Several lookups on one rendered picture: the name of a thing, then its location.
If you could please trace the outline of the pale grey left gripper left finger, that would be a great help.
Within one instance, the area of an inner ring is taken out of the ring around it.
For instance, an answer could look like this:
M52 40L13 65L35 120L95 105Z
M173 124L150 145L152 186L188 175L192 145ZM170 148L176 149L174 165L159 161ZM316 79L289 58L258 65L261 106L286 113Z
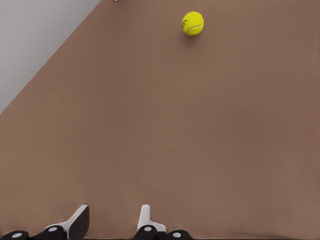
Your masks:
M47 226L32 240L83 240L90 226L90 207L81 205L66 221Z

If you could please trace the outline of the yellow tennis ball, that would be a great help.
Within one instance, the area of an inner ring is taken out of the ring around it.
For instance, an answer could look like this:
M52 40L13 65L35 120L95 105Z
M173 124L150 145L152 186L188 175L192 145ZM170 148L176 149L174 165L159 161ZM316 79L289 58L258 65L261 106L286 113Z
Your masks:
M181 27L187 36L196 36L204 28L204 18L199 12L188 12L182 19Z

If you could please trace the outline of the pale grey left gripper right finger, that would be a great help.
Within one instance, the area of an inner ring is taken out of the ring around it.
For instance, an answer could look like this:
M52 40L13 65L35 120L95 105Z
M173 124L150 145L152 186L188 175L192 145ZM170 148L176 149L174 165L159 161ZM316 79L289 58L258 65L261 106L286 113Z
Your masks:
M133 240L157 240L166 237L166 227L151 220L151 207L143 204L137 224L137 232L132 237Z

